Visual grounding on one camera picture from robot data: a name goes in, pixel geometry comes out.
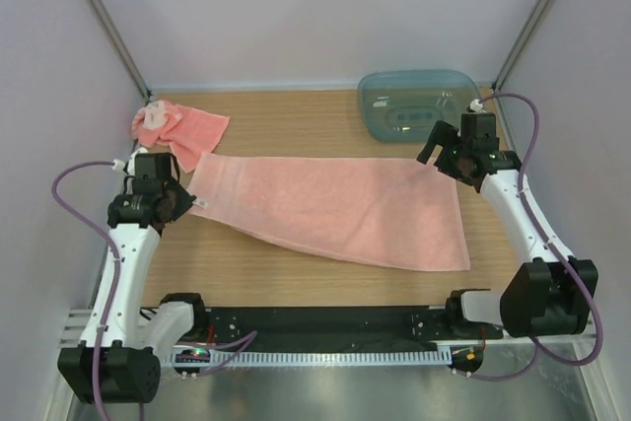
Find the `light pink towel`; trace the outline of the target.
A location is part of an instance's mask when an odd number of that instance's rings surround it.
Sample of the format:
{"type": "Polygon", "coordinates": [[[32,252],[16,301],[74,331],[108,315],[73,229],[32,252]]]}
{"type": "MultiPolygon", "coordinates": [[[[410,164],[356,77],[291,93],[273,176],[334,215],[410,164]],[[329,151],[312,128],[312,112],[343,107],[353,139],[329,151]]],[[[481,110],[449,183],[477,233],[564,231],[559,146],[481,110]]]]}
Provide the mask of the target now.
{"type": "Polygon", "coordinates": [[[277,246],[342,261],[467,271],[456,183],[396,158],[204,155],[191,214],[277,246]]]}

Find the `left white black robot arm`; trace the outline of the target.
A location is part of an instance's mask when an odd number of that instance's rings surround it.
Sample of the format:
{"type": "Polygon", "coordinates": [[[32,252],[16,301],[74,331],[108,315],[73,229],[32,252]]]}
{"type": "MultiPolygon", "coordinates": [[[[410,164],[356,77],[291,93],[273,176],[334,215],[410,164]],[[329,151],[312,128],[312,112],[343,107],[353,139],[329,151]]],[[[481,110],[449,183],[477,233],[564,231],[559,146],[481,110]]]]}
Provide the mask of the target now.
{"type": "Polygon", "coordinates": [[[107,246],[101,282],[78,342],[62,349],[57,362],[77,398],[98,407],[152,401],[174,347],[201,340],[209,328],[197,293],[170,293],[150,320],[141,317],[163,230],[195,201],[180,183],[175,156],[137,151],[110,167],[123,172],[124,191],[107,207],[107,227],[91,226],[107,246]]]}

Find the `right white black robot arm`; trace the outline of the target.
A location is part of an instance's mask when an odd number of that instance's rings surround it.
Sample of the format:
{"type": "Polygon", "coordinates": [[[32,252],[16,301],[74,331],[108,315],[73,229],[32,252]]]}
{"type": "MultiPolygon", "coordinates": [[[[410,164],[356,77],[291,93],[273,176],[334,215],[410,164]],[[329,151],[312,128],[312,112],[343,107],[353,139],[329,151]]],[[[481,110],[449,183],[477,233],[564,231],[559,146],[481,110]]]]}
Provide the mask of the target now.
{"type": "Polygon", "coordinates": [[[596,266],[577,258],[551,229],[518,155],[499,147],[495,115],[465,113],[459,127],[437,121],[417,160],[473,187],[491,205],[520,266],[501,293],[454,291],[456,306],[444,314],[447,332],[465,338],[480,323],[501,326],[513,337],[583,332],[590,315],[587,298],[596,291],[596,266]]]}

